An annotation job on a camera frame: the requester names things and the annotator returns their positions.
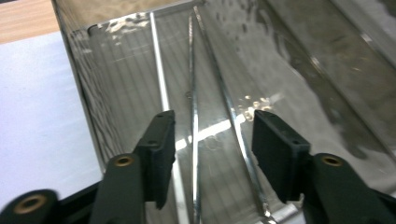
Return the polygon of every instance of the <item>screw hole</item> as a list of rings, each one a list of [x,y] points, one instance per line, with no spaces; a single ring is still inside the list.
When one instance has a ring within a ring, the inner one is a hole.
[[[322,157],[322,161],[330,166],[341,166],[343,164],[339,159],[331,156]]]
[[[131,164],[132,162],[134,162],[134,159],[132,159],[131,157],[125,156],[125,157],[118,158],[116,160],[116,166],[127,166],[127,165]]]
[[[31,213],[41,207],[46,202],[46,200],[47,198],[41,194],[29,196],[15,206],[14,212],[16,214]]]

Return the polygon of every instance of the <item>wooden surface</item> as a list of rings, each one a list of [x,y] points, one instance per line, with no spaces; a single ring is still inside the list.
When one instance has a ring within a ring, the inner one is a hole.
[[[59,31],[50,0],[0,4],[0,44]]]
[[[68,0],[78,24],[92,24],[176,0]],[[50,0],[0,4],[0,44],[59,31]]]

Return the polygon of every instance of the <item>brass screw insert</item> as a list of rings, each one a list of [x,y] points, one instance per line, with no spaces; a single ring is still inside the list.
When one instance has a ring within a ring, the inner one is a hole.
[[[31,213],[46,203],[46,200],[47,198],[41,194],[29,196],[15,206],[14,212],[16,214]]]

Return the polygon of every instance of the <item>white surface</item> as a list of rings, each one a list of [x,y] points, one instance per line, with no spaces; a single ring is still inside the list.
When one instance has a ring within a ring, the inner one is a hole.
[[[34,189],[60,198],[100,180],[59,32],[0,45],[0,209]]]

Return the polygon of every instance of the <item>black plastic part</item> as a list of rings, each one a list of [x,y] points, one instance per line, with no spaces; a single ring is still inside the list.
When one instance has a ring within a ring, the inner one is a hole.
[[[328,223],[395,223],[387,207],[381,203],[374,191],[367,188],[347,161],[332,154],[317,154],[312,160],[310,179],[317,190],[319,203],[323,205]],[[310,211],[306,210],[304,213],[308,215]]]
[[[252,150],[260,168],[280,201],[299,200],[310,144],[277,115],[254,114]]]
[[[34,190],[9,203],[0,214],[0,223],[59,223],[56,216],[58,208],[58,199],[54,191]]]
[[[59,216],[62,217],[62,224],[88,223],[99,183],[95,183],[60,201]]]
[[[134,154],[113,157],[96,193],[91,224],[145,223],[140,159]]]
[[[166,203],[175,152],[175,112],[170,110],[151,121],[134,150],[142,161],[145,201],[159,209]]]

